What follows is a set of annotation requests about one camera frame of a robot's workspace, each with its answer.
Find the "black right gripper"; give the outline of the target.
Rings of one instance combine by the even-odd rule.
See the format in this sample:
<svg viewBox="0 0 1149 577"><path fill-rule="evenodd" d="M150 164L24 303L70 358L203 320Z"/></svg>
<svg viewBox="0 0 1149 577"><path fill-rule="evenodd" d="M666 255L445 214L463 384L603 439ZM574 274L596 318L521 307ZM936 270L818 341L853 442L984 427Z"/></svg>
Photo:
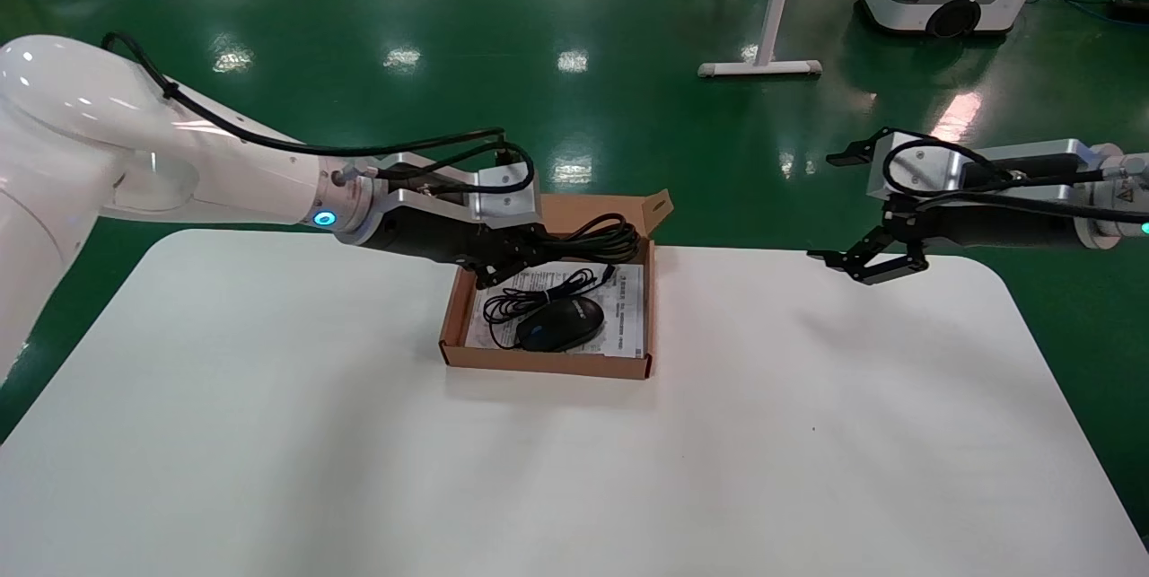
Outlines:
<svg viewBox="0 0 1149 577"><path fill-rule="evenodd" d="M873 162L877 144L894 133L882 128L869 138L850 141L828 154L830 167L857 167ZM925 205L904 194L882 201L882 224L874 226L847 251L805 251L807 257L848 275L862 285L878 285L930 268L925 247L944 249L1086 249L1078 217L1069 205L1023 197L986 197L974 202L969 194L939 205ZM899 257L880 255L895 243L904 245Z"/></svg>

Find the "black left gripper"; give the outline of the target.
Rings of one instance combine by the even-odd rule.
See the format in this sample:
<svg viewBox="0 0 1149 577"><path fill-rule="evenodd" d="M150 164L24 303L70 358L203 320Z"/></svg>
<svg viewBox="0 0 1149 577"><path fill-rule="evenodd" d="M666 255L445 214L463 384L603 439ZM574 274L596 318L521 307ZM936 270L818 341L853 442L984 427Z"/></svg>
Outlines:
<svg viewBox="0 0 1149 577"><path fill-rule="evenodd" d="M440 266L471 267L478 290L498 287L529 267L540 266L541 259L563 257L563 239L541 231L538 222L496 229L412 206L381 214L358 245Z"/></svg>

